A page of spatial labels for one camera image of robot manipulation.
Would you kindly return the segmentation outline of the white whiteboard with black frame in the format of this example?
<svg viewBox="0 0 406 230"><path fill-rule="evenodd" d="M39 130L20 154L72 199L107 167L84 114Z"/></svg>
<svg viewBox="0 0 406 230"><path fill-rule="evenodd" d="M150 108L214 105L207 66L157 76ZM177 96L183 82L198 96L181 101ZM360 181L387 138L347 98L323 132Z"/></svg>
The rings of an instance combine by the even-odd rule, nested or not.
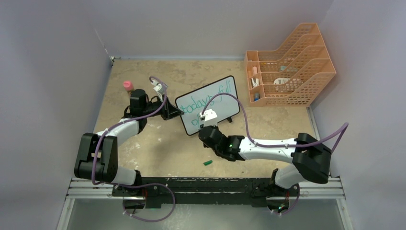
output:
<svg viewBox="0 0 406 230"><path fill-rule="evenodd" d="M216 112L218 121L227 120L240 112L238 102L224 93L238 97L234 76L224 77L175 99L176 106L183 112L181 121L188 136L198 133L203 125L199 113L207 103L210 103L207 109Z"/></svg>

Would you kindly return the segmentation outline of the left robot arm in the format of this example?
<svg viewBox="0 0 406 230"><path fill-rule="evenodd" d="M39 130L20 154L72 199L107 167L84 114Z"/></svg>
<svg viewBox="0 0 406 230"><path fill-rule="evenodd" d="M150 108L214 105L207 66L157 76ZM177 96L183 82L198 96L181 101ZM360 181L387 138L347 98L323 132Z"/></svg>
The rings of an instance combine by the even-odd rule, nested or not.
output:
<svg viewBox="0 0 406 230"><path fill-rule="evenodd" d="M112 128L98 133L82 135L74 167L77 178L124 186L131 196L142 192L142 177L138 170L118 165L118 148L129 138L140 134L151 116L170 120L183 115L183 111L170 103L165 95L149 98L142 89L131 91L129 106L122 119Z"/></svg>

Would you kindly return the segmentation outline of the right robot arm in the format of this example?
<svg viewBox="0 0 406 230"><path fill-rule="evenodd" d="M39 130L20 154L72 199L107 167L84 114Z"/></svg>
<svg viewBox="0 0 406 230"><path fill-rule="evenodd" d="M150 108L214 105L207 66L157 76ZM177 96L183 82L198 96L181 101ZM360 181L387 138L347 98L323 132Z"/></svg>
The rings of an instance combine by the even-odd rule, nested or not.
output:
<svg viewBox="0 0 406 230"><path fill-rule="evenodd" d="M302 181L326 184L332 151L307 133L285 140L254 139L239 135L224 135L216 126L199 130L199 140L216 156L228 161L272 160L288 164L273 172L269 189L280 195Z"/></svg>

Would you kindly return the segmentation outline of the green marker cap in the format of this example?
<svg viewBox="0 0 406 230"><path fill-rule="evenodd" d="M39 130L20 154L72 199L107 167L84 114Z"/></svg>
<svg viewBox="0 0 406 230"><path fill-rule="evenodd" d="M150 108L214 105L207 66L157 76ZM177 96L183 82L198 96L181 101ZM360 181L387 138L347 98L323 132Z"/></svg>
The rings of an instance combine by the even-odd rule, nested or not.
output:
<svg viewBox="0 0 406 230"><path fill-rule="evenodd" d="M213 161L212 161L212 160L210 160L210 161L206 161L206 162L204 162L203 164L204 164L204 166L207 166L207 165L210 165L211 163L213 163Z"/></svg>

